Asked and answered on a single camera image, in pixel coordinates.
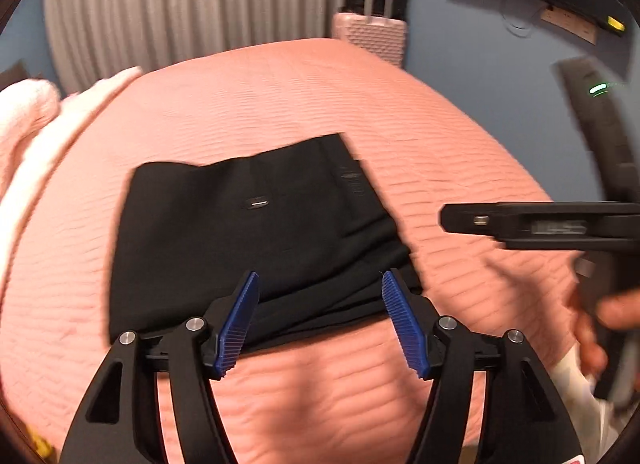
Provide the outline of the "yellow object beside bed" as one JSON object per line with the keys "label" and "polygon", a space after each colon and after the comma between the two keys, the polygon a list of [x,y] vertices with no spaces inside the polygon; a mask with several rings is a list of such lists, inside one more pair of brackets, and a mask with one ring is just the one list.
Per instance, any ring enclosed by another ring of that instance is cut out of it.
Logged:
{"label": "yellow object beside bed", "polygon": [[55,453],[55,448],[52,446],[52,444],[49,444],[47,440],[45,440],[44,438],[42,438],[32,430],[28,434],[29,434],[30,440],[32,440],[32,445],[34,446],[34,449],[36,453],[40,456],[40,458],[42,458],[43,461],[46,461],[48,463],[55,463],[56,453]]}

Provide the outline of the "wooden wall socket plate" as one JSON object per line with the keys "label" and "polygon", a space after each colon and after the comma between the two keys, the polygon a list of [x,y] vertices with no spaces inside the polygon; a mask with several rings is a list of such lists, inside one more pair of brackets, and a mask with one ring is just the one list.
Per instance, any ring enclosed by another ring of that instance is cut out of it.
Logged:
{"label": "wooden wall socket plate", "polygon": [[562,30],[573,34],[591,45],[597,43],[597,27],[596,24],[583,19],[570,11],[548,7],[542,10],[540,20],[555,25]]}

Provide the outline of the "dark grey bed headboard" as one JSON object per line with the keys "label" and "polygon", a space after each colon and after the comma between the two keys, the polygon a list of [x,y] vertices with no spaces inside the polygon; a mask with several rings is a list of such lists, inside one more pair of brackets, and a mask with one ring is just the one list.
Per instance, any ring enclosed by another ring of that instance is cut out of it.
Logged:
{"label": "dark grey bed headboard", "polygon": [[0,90],[5,90],[21,80],[28,80],[29,72],[22,60],[13,63],[9,68],[0,73]]}

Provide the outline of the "black pants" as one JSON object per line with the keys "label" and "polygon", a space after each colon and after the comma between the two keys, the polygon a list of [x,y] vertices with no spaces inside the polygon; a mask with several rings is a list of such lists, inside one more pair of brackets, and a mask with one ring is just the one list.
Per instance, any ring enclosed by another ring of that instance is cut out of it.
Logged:
{"label": "black pants", "polygon": [[381,317],[390,269],[422,292],[394,217],[340,135],[206,166],[146,163],[119,219],[108,334],[174,328],[254,271],[245,349],[266,349]]}

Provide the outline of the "grey pleated curtain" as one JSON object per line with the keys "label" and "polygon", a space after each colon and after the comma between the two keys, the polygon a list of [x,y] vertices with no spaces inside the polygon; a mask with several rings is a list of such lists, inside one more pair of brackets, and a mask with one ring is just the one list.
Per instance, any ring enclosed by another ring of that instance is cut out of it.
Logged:
{"label": "grey pleated curtain", "polygon": [[326,37],[344,0],[43,0],[65,92],[139,65],[146,72],[224,50]]}

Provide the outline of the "pink dotted pillow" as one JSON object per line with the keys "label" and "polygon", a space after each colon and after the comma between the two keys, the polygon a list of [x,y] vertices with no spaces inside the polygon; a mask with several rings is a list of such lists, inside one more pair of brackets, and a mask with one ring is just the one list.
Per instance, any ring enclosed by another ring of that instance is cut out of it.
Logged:
{"label": "pink dotted pillow", "polygon": [[30,139],[60,112],[58,88],[48,80],[28,78],[1,91],[1,195],[21,163]]}

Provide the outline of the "light pink folded blanket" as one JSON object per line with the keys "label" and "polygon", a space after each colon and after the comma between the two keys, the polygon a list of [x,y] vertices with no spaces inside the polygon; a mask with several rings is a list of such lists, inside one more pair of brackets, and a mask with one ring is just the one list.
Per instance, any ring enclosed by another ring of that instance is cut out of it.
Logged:
{"label": "light pink folded blanket", "polygon": [[21,163],[1,195],[1,281],[8,277],[14,248],[26,220],[56,165],[73,142],[134,80],[143,75],[140,66],[126,68],[112,77],[98,80],[83,92],[63,98],[58,116],[26,144]]}

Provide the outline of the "pink hard-shell suitcase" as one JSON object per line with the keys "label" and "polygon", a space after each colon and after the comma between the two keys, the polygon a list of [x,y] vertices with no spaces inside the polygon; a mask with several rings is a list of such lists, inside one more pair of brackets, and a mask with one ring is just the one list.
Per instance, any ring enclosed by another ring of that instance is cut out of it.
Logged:
{"label": "pink hard-shell suitcase", "polygon": [[408,24],[393,19],[392,1],[384,0],[383,15],[373,14],[374,0],[364,0],[364,13],[338,12],[332,20],[332,37],[349,42],[375,54],[380,59],[402,67],[404,63]]}

